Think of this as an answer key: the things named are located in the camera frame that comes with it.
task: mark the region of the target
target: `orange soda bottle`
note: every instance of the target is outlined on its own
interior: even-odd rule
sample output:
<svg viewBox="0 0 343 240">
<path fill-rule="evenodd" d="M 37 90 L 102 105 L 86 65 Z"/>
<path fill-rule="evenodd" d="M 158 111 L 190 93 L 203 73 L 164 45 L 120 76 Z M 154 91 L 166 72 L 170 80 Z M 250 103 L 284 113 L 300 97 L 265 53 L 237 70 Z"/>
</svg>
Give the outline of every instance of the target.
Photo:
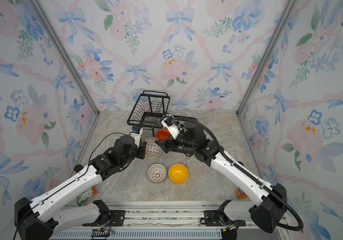
<svg viewBox="0 0 343 240">
<path fill-rule="evenodd" d="M 247 198 L 247 195 L 242 191 L 242 189 L 237 188 L 236 189 L 236 195 L 239 199 L 243 200 Z"/>
</svg>

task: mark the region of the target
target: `black wire basket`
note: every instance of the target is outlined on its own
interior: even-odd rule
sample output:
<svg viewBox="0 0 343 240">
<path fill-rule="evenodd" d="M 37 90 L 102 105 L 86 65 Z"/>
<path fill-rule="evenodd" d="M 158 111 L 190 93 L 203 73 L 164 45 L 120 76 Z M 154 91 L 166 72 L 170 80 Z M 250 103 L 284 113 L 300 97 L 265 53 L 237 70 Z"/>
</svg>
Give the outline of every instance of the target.
<svg viewBox="0 0 343 240">
<path fill-rule="evenodd" d="M 161 117 L 169 108 L 170 97 L 167 93 L 157 91 L 143 91 L 137 99 L 133 110 L 127 119 L 127 124 L 141 127 L 143 129 L 141 140 L 145 137 L 155 137 L 158 129 L 163 128 Z"/>
</svg>

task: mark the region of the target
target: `marble countertop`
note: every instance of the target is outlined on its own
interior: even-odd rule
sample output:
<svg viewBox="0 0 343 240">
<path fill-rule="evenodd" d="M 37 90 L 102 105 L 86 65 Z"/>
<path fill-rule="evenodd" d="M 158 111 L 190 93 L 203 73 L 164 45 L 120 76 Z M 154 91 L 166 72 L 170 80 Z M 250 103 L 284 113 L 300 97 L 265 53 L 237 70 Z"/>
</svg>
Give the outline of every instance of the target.
<svg viewBox="0 0 343 240">
<path fill-rule="evenodd" d="M 171 114 L 191 116 L 207 126 L 217 137 L 220 144 L 237 161 L 256 175 L 260 175 L 247 142 L 242 136 L 234 111 L 170 111 Z M 98 143 L 109 133 L 129 133 L 131 126 L 126 121 L 129 111 L 105 111 L 100 114 L 97 127 L 81 164 L 87 164 L 89 156 Z M 109 136 L 94 152 L 92 158 L 114 145 L 119 134 Z M 168 170 L 179 163 L 188 169 L 188 178 L 183 183 L 174 183 L 167 176 L 160 183 L 152 183 L 147 178 L 148 168 L 160 163 Z M 236 200 L 237 186 L 217 170 L 208 167 L 194 156 L 169 152 L 154 160 L 134 159 L 130 166 L 121 173 L 112 175 L 95 186 L 98 194 L 87 202 L 102 199 L 105 202 L 142 202 L 142 201 L 197 201 L 197 200 Z"/>
</svg>

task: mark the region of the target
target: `white patterned bowl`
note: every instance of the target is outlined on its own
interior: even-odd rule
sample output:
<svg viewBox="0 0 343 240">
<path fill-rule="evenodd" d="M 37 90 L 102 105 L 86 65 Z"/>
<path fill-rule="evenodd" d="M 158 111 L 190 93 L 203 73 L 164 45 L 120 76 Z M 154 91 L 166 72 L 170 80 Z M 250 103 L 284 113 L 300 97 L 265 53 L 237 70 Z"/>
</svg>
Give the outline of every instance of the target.
<svg viewBox="0 0 343 240">
<path fill-rule="evenodd" d="M 147 142 L 145 158 L 156 159 L 162 154 L 162 148 L 155 143 L 157 140 L 156 137 L 145 137 L 143 139 L 143 141 Z"/>
<path fill-rule="evenodd" d="M 165 180 L 166 174 L 167 171 L 165 166 L 159 163 L 151 165 L 147 173 L 148 179 L 154 183 L 159 183 Z"/>
</svg>

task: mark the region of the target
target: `floral wallpaper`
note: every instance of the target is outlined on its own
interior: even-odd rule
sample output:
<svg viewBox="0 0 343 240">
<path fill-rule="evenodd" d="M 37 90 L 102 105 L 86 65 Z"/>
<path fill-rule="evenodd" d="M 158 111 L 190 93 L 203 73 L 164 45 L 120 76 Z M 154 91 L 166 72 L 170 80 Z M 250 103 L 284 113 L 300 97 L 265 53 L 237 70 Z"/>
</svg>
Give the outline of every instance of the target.
<svg viewBox="0 0 343 240">
<path fill-rule="evenodd" d="M 144 89 L 167 92 L 169 109 L 236 110 L 286 0 L 41 4 L 100 110 L 131 110 Z"/>
<path fill-rule="evenodd" d="M 242 114 L 262 176 L 304 222 L 295 238 L 343 239 L 343 0 L 298 1 Z"/>
<path fill-rule="evenodd" d="M 0 0 L 0 239 L 14 203 L 66 180 L 94 113 L 24 0 Z"/>
</svg>

